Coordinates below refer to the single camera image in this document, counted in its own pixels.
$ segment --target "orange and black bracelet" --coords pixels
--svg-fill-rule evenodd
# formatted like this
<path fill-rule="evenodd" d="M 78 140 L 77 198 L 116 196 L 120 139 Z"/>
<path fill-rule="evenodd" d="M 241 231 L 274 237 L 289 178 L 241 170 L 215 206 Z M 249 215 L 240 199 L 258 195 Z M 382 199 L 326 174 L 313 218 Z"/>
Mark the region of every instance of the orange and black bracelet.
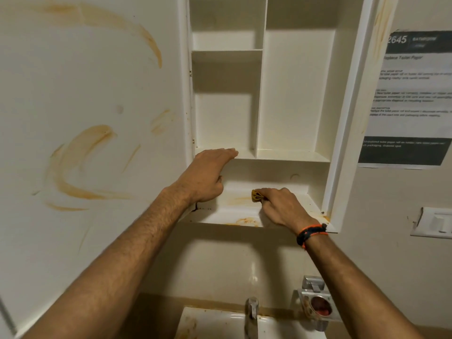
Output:
<path fill-rule="evenodd" d="M 317 234 L 328 235 L 328 233 L 326 233 L 326 226 L 327 226 L 326 224 L 322 224 L 322 225 L 311 225 L 303 228 L 303 230 L 297 236 L 297 244 L 306 250 L 305 246 L 306 240 L 311 238 L 313 235 Z"/>

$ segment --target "light switch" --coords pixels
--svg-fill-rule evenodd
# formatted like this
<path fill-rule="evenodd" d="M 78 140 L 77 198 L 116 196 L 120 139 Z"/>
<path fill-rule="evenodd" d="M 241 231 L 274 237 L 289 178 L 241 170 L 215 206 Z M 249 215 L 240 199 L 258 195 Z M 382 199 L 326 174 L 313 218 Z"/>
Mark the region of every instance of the light switch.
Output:
<path fill-rule="evenodd" d="M 411 235 L 452 239 L 452 209 L 422 208 L 422 216 Z"/>

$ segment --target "white sink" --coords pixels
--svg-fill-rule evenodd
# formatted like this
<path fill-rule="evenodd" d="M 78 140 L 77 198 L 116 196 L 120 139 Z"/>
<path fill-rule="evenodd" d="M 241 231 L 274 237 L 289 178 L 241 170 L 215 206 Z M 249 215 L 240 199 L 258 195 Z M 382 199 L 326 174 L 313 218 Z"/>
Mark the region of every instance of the white sink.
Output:
<path fill-rule="evenodd" d="M 175 339 L 243 339 L 245 315 L 185 307 Z M 258 316 L 259 339 L 326 339 L 308 321 L 276 320 Z"/>

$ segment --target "forearm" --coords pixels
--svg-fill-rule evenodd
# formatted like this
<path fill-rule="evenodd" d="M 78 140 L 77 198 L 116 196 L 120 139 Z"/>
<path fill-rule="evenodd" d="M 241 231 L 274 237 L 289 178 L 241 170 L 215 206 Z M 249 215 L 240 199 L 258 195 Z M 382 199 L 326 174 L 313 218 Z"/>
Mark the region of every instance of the forearm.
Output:
<path fill-rule="evenodd" d="M 423 338 L 328 236 L 311 237 L 306 241 L 306 250 L 354 339 Z"/>
<path fill-rule="evenodd" d="M 24 339 L 111 338 L 189 195 L 164 189 L 150 207 L 71 284 Z"/>

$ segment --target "open cabinet door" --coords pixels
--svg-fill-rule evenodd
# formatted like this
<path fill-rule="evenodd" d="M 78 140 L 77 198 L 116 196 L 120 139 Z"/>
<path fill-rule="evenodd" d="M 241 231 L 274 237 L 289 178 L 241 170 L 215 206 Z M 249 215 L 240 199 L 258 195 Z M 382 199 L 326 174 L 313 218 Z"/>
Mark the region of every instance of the open cabinet door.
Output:
<path fill-rule="evenodd" d="M 19 332 L 191 159 L 184 7 L 0 0 L 0 295 Z"/>

